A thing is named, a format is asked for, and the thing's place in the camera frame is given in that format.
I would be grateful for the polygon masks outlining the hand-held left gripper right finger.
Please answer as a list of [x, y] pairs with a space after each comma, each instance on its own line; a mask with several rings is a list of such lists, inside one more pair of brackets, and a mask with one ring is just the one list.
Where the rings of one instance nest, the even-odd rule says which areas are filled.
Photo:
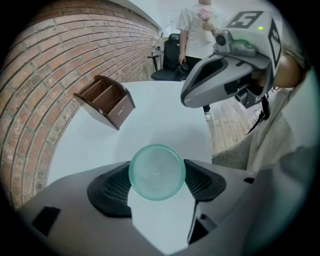
[[296, 177], [284, 160], [258, 172], [185, 160], [195, 199], [188, 247], [174, 256], [245, 256], [277, 238], [296, 207]]

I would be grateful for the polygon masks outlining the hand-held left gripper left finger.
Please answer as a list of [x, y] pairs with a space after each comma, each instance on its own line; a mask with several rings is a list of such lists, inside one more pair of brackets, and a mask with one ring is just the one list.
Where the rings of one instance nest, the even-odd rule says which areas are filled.
[[60, 178], [18, 215], [58, 256], [161, 256], [133, 226], [129, 162]]

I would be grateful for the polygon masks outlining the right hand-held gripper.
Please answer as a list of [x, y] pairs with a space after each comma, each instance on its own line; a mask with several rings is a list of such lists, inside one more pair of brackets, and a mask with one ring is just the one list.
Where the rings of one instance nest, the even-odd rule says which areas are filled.
[[[180, 95], [188, 108], [200, 108], [235, 97], [245, 108], [260, 103], [271, 89], [282, 53], [281, 36], [269, 11], [235, 14], [214, 36], [213, 54], [188, 74]], [[244, 70], [225, 70], [228, 61]]]

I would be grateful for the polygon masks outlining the green textured glass cup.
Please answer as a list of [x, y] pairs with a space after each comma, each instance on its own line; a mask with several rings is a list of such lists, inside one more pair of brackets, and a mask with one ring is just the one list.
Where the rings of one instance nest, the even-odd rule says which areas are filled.
[[141, 148], [129, 164], [128, 177], [143, 198], [163, 201], [174, 196], [186, 178], [182, 158], [170, 147], [150, 144]]

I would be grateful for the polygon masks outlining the person's right forearm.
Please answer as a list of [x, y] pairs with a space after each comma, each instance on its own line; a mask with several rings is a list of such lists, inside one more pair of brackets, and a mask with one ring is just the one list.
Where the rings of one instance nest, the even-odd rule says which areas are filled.
[[273, 86], [290, 89], [297, 86], [303, 78], [299, 64], [290, 55], [283, 54], [279, 59], [278, 69], [273, 80]]

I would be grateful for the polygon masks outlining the black cylindrical object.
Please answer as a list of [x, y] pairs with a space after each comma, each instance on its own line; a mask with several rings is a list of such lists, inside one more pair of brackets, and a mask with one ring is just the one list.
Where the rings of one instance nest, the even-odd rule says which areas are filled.
[[180, 76], [186, 77], [190, 72], [190, 68], [187, 63], [183, 63], [178, 67], [177, 71]]

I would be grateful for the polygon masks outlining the black office chair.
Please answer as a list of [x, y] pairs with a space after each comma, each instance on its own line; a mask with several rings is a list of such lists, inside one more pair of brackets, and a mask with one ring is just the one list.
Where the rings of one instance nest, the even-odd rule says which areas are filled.
[[178, 73], [180, 55], [180, 34], [172, 33], [168, 40], [164, 42], [162, 68], [158, 69], [156, 58], [158, 55], [148, 56], [152, 59], [155, 72], [151, 74], [151, 78], [155, 81], [175, 81], [181, 82], [186, 76], [181, 76]]

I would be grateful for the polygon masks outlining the person's grey shirt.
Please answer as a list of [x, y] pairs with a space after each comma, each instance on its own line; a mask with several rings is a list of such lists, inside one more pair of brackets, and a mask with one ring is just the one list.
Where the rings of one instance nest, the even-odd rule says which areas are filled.
[[282, 55], [289, 55], [302, 70], [302, 81], [293, 88], [278, 88], [270, 103], [270, 117], [247, 135], [240, 144], [246, 157], [244, 167], [248, 171], [259, 171], [263, 166], [274, 164], [281, 157], [307, 144], [307, 139], [298, 134], [298, 127], [306, 117], [293, 116], [303, 105], [298, 102], [306, 89], [306, 79], [311, 74], [305, 52], [298, 46], [285, 46]]

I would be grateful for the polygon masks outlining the brown wooden desk organizer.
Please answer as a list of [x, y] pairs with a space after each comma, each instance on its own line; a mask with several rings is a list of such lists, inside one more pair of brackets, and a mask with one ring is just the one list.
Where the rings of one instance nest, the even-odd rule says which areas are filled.
[[117, 131], [136, 108], [125, 86], [102, 75], [96, 75], [73, 97], [93, 119]]

